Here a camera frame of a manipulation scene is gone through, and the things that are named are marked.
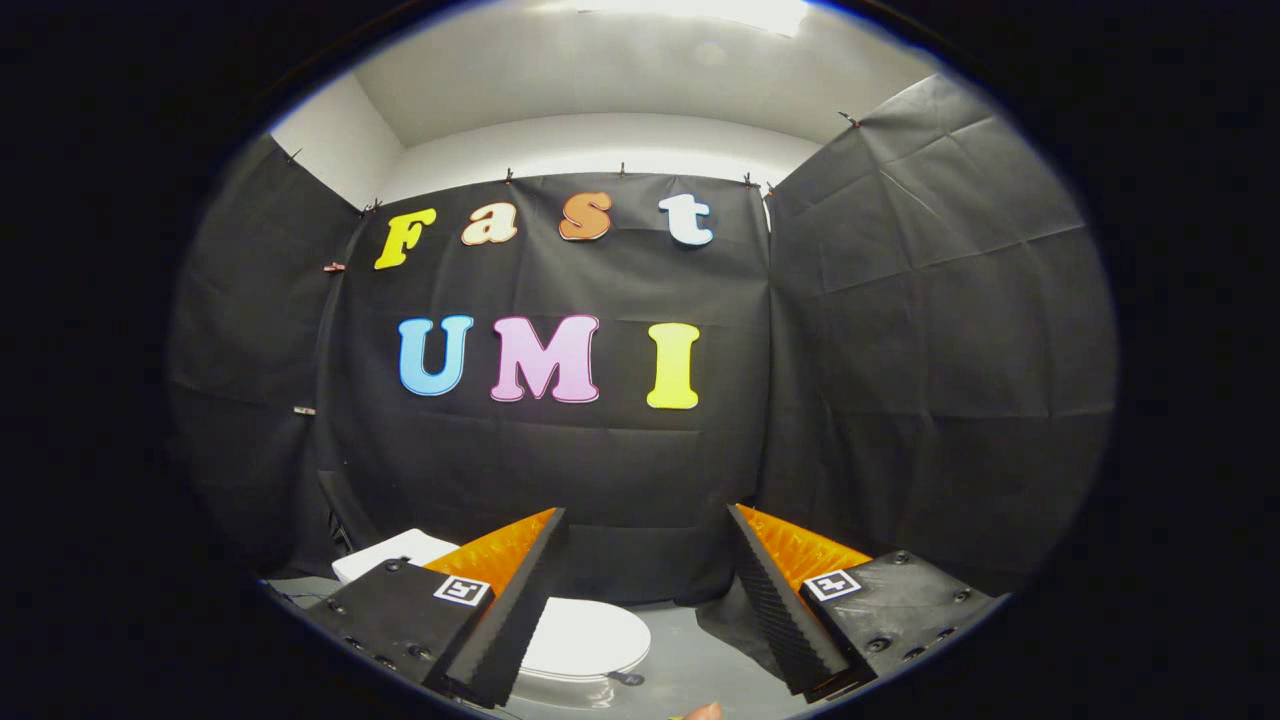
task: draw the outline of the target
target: letter u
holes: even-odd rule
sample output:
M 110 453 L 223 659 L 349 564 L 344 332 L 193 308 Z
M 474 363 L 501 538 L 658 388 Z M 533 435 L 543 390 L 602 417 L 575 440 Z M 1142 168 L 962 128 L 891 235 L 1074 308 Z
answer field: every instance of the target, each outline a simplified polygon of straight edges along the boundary
M 426 396 L 444 395 L 453 389 L 462 379 L 467 331 L 474 324 L 471 315 L 449 315 L 440 320 L 440 327 L 444 328 L 444 368 L 431 374 L 422 368 L 431 320 L 415 318 L 401 323 L 401 384 L 412 393 Z

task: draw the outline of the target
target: black curtain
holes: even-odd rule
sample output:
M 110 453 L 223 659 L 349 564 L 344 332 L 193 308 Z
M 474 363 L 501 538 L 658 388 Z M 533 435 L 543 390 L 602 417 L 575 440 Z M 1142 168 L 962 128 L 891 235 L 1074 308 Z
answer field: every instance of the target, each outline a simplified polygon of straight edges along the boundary
M 270 137 L 206 209 L 175 288 L 170 450 L 215 524 L 266 575 L 332 577 L 340 551 L 316 482 L 316 341 L 358 213 Z
M 1110 293 L 1061 181 L 934 76 L 773 192 L 759 507 L 987 593 L 1068 528 L 1116 393 Z
M 599 240 L 558 225 L 579 192 L 612 200 Z M 664 199 L 709 206 L 713 240 L 677 242 Z M 515 237 L 465 245 L 471 214 L 516 208 Z M 398 266 L 375 269 L 392 218 L 434 209 Z M 339 279 L 323 345 L 323 480 L 357 544 L 408 528 L 463 543 L 549 506 L 570 523 L 558 594 L 618 603 L 722 594 L 731 578 L 724 503 L 755 492 L 769 355 L 768 247 L 759 190 L 660 174 L 517 178 L 401 200 L 370 215 Z M 399 323 L 425 318 L 424 368 L 444 365 L 445 316 L 474 318 L 461 379 L 419 396 L 398 375 Z M 526 316 L 541 343 L 559 322 L 599 320 L 591 402 L 530 393 L 498 402 L 494 322 Z M 699 328 L 687 410 L 654 409 L 649 327 Z M 557 379 L 552 379 L 554 387 Z

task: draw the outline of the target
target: yellow letter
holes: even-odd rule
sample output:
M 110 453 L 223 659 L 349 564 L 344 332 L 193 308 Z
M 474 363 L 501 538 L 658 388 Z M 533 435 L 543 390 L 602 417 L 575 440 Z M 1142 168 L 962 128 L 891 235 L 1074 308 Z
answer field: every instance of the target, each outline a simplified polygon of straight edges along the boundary
M 374 269 L 381 270 L 403 263 L 403 249 L 412 250 L 417 245 L 419 236 L 422 234 L 422 225 L 429 225 L 434 222 L 434 208 L 392 218 L 387 223 L 392 228 L 392 232 L 387 233 L 387 245 L 383 246 L 383 256 L 374 263 Z
M 698 405 L 698 393 L 689 387 L 689 356 L 699 332 L 684 323 L 649 325 L 649 337 L 658 346 L 658 377 L 649 393 L 649 407 L 689 410 Z

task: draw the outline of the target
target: pink letter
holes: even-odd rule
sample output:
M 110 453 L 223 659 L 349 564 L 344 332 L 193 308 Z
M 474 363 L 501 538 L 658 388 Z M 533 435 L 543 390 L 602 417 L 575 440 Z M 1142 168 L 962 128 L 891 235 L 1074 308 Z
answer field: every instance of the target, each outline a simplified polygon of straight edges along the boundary
M 543 348 L 534 324 L 529 318 L 503 318 L 493 324 L 502 337 L 502 356 L 498 360 L 498 384 L 489 397 L 499 402 L 516 402 L 525 397 L 516 368 L 525 373 L 525 382 L 534 397 L 541 398 L 552 373 L 559 366 L 559 382 L 552 397 L 561 402 L 591 402 L 600 391 L 591 384 L 591 336 L 600 320 L 591 315 L 570 315 L 561 320 L 550 343 Z

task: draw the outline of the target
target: ceiling light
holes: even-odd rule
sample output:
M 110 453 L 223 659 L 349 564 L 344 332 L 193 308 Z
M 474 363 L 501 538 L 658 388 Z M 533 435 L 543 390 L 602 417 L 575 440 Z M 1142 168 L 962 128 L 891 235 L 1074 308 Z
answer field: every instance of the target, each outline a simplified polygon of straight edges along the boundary
M 795 37 L 809 10 L 804 0 L 576 0 L 579 13 L 650 13 L 718 18 Z

